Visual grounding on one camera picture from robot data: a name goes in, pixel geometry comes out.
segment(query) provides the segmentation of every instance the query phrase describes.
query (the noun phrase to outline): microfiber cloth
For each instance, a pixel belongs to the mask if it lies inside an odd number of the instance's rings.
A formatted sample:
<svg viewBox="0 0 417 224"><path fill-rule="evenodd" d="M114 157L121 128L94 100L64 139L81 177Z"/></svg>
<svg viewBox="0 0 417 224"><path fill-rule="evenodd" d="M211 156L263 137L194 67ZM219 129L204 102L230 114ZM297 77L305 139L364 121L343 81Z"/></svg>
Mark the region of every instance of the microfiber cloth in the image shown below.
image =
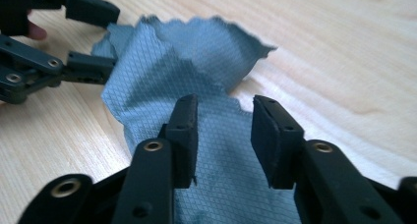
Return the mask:
<svg viewBox="0 0 417 224"><path fill-rule="evenodd" d="M271 47L220 18L108 27L93 55L117 58L102 99L134 152L178 98L199 99L197 186L175 192L175 223L299 223L293 191L268 188L251 146L252 113L227 95Z"/></svg>

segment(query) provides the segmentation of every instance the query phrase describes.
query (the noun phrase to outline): black robotic claw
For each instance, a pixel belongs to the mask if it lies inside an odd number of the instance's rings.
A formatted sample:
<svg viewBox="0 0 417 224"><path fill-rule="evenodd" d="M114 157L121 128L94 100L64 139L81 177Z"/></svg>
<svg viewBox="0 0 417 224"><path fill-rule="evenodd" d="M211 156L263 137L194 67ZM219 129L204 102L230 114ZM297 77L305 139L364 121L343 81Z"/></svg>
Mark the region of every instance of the black robotic claw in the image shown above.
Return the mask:
<svg viewBox="0 0 417 224"><path fill-rule="evenodd" d="M119 8L103 0L0 0L0 30L5 35L27 35L28 11L66 9L66 18L106 28L116 23Z"/></svg>
<svg viewBox="0 0 417 224"><path fill-rule="evenodd" d="M108 80L115 59L70 52L64 66L58 58L7 36L28 34L28 10L62 6L67 8L66 18L104 28L116 23L120 13L103 0L0 0L0 100L23 103L30 93L61 81L105 84Z"/></svg>
<svg viewBox="0 0 417 224"><path fill-rule="evenodd" d="M180 98L158 138L139 143L130 167L96 184L81 174L50 182L19 223L173 223L173 189L195 179L197 104L196 95Z"/></svg>

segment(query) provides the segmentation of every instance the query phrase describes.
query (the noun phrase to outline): blue cloth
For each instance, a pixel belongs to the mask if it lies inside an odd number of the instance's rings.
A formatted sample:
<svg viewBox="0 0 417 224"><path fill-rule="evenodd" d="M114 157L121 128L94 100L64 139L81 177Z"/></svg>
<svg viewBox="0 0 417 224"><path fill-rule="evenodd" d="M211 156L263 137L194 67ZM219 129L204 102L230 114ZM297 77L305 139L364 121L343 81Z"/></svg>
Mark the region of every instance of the blue cloth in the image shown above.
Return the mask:
<svg viewBox="0 0 417 224"><path fill-rule="evenodd" d="M199 98L198 185L176 190L176 223L299 223L292 191L268 188L251 146L252 114L227 92L272 50L220 18L110 26L93 54L117 57L102 98L133 152L155 138L175 101Z"/></svg>

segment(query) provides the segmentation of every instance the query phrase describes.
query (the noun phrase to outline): metal screw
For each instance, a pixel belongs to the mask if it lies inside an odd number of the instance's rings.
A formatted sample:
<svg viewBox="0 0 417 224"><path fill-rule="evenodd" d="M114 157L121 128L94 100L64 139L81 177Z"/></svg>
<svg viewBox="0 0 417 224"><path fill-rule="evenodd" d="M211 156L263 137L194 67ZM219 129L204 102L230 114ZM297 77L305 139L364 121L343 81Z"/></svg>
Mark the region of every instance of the metal screw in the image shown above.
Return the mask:
<svg viewBox="0 0 417 224"><path fill-rule="evenodd" d="M144 149L149 152L154 152L163 148L163 145L159 141L151 141L145 144Z"/></svg>
<svg viewBox="0 0 417 224"><path fill-rule="evenodd" d="M56 60L54 60L54 59L51 59L51 60L49 60L48 61L48 65L50 66L50 67L58 67L59 66L59 62L58 61L56 61Z"/></svg>
<svg viewBox="0 0 417 224"><path fill-rule="evenodd" d="M81 182L78 179L70 178L56 185L51 191L54 197L65 197L75 193L81 187Z"/></svg>
<svg viewBox="0 0 417 224"><path fill-rule="evenodd" d="M333 152L333 149L330 147L330 145L325 143L315 143L313 146L319 152Z"/></svg>
<svg viewBox="0 0 417 224"><path fill-rule="evenodd" d="M16 75L16 74L7 75L6 79L7 79L7 81L15 83L15 84L22 80L21 76Z"/></svg>

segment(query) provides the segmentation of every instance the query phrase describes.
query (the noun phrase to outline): wooden table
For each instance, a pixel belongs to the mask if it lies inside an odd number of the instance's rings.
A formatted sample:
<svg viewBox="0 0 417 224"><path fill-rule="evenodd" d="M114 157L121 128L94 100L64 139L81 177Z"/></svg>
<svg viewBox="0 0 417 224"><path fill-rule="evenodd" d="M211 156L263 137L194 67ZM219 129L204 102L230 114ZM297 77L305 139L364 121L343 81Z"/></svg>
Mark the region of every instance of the wooden table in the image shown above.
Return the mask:
<svg viewBox="0 0 417 224"><path fill-rule="evenodd" d="M367 177L395 187L417 176L415 0L109 0L119 24L221 16L278 47L231 93L251 110L254 94L277 99L307 139L337 144ZM61 59L89 53L105 31L33 12L48 31L21 41ZM0 223L14 223L49 181L68 173L99 181L129 165L123 128L102 86L66 84L0 106Z"/></svg>

